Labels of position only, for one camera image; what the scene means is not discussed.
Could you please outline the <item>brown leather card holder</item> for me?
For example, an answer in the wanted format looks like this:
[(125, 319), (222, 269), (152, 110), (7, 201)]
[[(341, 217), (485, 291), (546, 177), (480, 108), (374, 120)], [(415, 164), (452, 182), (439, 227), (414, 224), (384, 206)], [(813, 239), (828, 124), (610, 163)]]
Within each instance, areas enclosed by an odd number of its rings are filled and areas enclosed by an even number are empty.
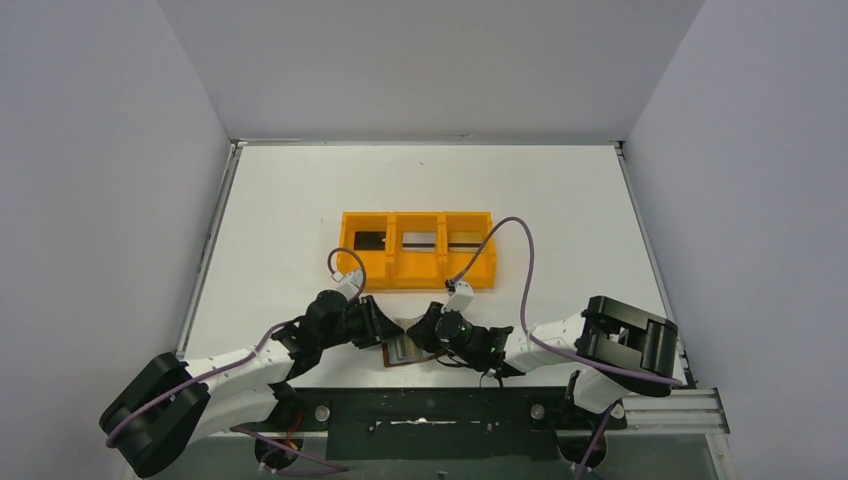
[(383, 366), (401, 367), (435, 360), (438, 353), (430, 353), (419, 348), (407, 335), (394, 337), (382, 345)]

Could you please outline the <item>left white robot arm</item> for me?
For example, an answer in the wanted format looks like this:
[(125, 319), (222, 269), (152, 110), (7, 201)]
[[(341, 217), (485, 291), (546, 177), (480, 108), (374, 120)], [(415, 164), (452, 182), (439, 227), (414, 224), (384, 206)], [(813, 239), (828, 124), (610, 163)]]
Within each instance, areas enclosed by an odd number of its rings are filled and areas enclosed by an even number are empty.
[(304, 314), (271, 326), (253, 346), (200, 359), (151, 359), (104, 410), (105, 444), (140, 478), (171, 465), (191, 443), (269, 418), (279, 389), (315, 366), (325, 350), (380, 345), (405, 331), (371, 296), (324, 290)]

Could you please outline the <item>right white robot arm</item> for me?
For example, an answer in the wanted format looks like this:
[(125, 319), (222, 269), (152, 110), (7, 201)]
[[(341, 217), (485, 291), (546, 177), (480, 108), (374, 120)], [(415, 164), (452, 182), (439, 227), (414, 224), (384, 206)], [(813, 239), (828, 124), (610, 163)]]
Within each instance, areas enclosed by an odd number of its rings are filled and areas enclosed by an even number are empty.
[(434, 302), (406, 334), (419, 349), (498, 381), (571, 363), (570, 400), (593, 414), (630, 393), (666, 397), (684, 382), (676, 372), (677, 326), (606, 296), (566, 319), (521, 330), (477, 326)]

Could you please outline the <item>black VIP card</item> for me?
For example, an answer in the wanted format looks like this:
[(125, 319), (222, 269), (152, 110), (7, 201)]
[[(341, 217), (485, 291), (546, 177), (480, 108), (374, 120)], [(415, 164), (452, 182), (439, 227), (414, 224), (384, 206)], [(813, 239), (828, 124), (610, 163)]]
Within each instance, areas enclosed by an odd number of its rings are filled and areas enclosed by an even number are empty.
[(355, 251), (384, 251), (386, 236), (385, 231), (356, 231), (352, 249)]

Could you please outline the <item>white magnetic stripe card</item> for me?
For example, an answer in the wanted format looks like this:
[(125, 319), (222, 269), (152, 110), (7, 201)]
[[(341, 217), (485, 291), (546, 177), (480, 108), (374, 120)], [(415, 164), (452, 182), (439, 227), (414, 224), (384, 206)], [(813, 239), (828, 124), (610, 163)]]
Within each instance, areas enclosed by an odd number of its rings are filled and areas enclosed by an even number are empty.
[(413, 232), (402, 233), (401, 249), (407, 252), (434, 252), (438, 235), (436, 232)]

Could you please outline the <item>middle yellow bin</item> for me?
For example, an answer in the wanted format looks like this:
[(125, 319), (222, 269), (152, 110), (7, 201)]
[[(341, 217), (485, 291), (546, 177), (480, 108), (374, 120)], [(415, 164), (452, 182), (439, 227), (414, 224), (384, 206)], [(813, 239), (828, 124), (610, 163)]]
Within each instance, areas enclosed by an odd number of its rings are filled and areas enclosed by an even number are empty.
[[(440, 213), (396, 212), (390, 265), (390, 288), (394, 290), (432, 290), (444, 285), (444, 262), (439, 250)], [(434, 252), (407, 252), (401, 249), (403, 232), (436, 232), (438, 240)]]

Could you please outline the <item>right yellow bin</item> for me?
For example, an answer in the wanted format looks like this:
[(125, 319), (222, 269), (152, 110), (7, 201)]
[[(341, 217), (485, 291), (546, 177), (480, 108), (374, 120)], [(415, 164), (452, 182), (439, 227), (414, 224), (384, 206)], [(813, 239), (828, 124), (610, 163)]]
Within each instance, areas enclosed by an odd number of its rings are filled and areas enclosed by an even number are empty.
[(483, 251), (476, 257), (471, 266), (469, 262), (474, 258), (477, 249), (473, 253), (451, 253), (448, 251), (447, 235), (449, 232), (480, 232), (485, 237), (491, 231), (493, 221), (489, 212), (446, 212), (445, 213), (445, 266), (444, 279), (449, 280), (464, 271), (462, 280), (468, 282), (475, 290), (492, 289), (497, 279), (497, 253), (495, 241), (490, 239)]

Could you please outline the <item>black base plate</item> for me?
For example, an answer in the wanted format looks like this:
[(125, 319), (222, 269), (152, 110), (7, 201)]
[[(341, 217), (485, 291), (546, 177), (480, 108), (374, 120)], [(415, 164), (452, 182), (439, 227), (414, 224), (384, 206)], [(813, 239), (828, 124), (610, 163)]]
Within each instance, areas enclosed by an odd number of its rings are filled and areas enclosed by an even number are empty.
[(257, 428), (323, 434), (330, 460), (564, 458), (596, 467), (605, 434), (627, 426), (576, 407), (564, 387), (281, 388), (277, 396)]

